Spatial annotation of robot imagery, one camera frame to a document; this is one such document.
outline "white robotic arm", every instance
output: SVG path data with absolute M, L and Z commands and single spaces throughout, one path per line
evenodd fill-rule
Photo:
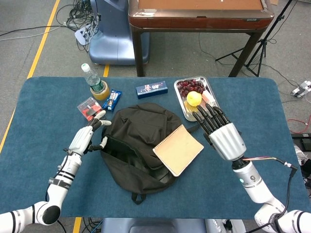
M 253 163 L 243 158 L 246 146 L 234 124 L 220 108 L 208 104 L 206 107 L 209 113 L 198 106 L 203 118 L 196 112 L 192 114 L 205 131 L 205 139 L 224 160 L 232 162 L 232 169 L 251 200 L 263 203 L 255 214 L 257 224 L 270 233 L 281 232 L 280 230 L 284 233 L 311 233 L 311 214 L 299 210 L 284 212 L 285 206 L 272 195 Z M 286 162 L 281 163 L 292 168 L 292 177 L 297 168 Z
M 29 224 L 52 225 L 59 219 L 63 201 L 82 163 L 81 157 L 93 147 L 91 146 L 93 133 L 100 126 L 111 124 L 110 121 L 100 120 L 104 115 L 105 111 L 99 112 L 88 126 L 77 132 L 69 146 L 67 156 L 58 167 L 58 172 L 49 179 L 46 200 L 37 202 L 27 209 L 1 214 L 0 233 L 19 233 Z M 104 148 L 106 143 L 107 138 L 104 138 L 97 148 Z

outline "table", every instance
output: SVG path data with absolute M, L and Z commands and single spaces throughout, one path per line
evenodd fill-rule
M 115 111 L 154 102 L 177 114 L 190 127 L 194 123 L 183 117 L 173 89 L 176 79 L 115 77 L 105 81 L 110 89 L 123 92 Z M 136 86 L 163 80 L 167 94 L 137 99 Z M 274 81 L 210 78 L 209 82 L 219 105 L 242 132 L 246 156 L 274 155 L 298 165 Z M 76 106 L 89 96 L 84 78 L 39 77 L 25 82 L 0 154 L 0 213 L 44 199 L 48 180 L 65 156 L 62 149 L 86 125 Z M 111 119 L 113 113 L 106 116 Z M 193 136 L 205 145 L 204 150 L 171 187 L 147 195 L 138 206 L 132 202 L 131 193 L 114 182 L 100 153 L 88 153 L 65 198 L 62 216 L 252 219 L 261 205 L 250 200 L 231 163 L 208 145 L 202 131 Z M 100 140 L 101 132 L 95 132 L 93 143 Z M 273 161 L 259 161 L 255 166 L 271 192 L 284 203 L 290 170 Z M 299 172 L 292 181 L 289 209 L 311 210 Z
M 274 18 L 269 0 L 129 0 L 137 76 L 144 76 L 143 32 L 247 33 L 244 50 L 229 77 L 236 77 Z

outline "gray carpet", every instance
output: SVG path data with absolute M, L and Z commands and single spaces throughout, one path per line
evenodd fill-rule
M 274 6 L 277 15 L 286 0 L 279 0 L 279 5 Z M 72 0 L 63 0 L 59 7 L 72 4 Z M 6 31 L 44 26 L 47 24 L 53 0 L 0 0 L 0 33 Z M 66 21 L 69 8 L 60 12 L 58 18 Z M 267 57 L 263 63 L 279 70 L 285 77 L 295 79 L 298 83 L 310 79 L 311 66 L 311 4 L 298 2 L 291 15 L 284 23 L 282 29 L 274 37 L 276 44 L 268 43 Z M 22 31 L 11 33 L 0 37 L 0 39 L 29 36 L 44 32 L 44 29 Z M 221 65 L 215 63 L 211 56 L 200 51 L 198 44 L 198 33 L 154 33 L 151 36 L 151 57 L 146 66 L 147 76 L 195 76 L 205 75 L 207 77 L 227 76 L 232 65 Z M 42 36 L 0 41 L 0 138 L 3 137 L 15 104 L 19 90 L 25 81 L 34 60 L 37 48 Z M 244 34 L 212 34 L 202 33 L 200 35 L 202 49 L 215 57 L 225 55 L 245 45 L 248 36 Z M 41 57 L 37 64 L 34 76 L 81 76 L 80 65 L 84 62 L 91 63 L 84 51 L 79 51 L 73 32 L 68 29 L 57 29 L 51 32 L 47 38 Z M 233 64 L 232 57 L 223 59 L 222 63 Z M 103 73 L 103 66 L 92 65 Z M 134 66 L 121 67 L 111 66 L 109 76 L 136 76 Z M 270 67 L 263 66 L 261 76 L 274 79 L 277 83 L 284 80 Z M 287 82 L 282 83 L 279 89 L 285 93 L 293 90 Z M 280 94 L 283 101 L 296 100 L 294 97 Z M 305 99 L 287 102 L 283 104 L 287 118 L 307 120 L 310 115 L 311 106 Z M 299 131 L 305 126 L 290 123 L 289 127 Z M 68 232 L 72 231 L 72 218 L 61 219 Z M 253 220 L 244 221 L 247 230 L 256 227 Z M 42 227 L 28 226 L 26 233 L 38 232 L 62 232 L 58 226 Z

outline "black backpack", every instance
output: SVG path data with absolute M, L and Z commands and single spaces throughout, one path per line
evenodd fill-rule
M 111 121 L 103 129 L 102 138 L 108 141 L 101 155 L 116 183 L 132 192 L 132 200 L 140 204 L 146 194 L 172 185 L 176 177 L 152 149 L 181 125 L 180 118 L 157 104 L 143 103 L 119 110 Z

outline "notebook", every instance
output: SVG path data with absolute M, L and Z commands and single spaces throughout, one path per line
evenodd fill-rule
M 179 176 L 203 148 L 181 125 L 153 151 L 174 176 Z

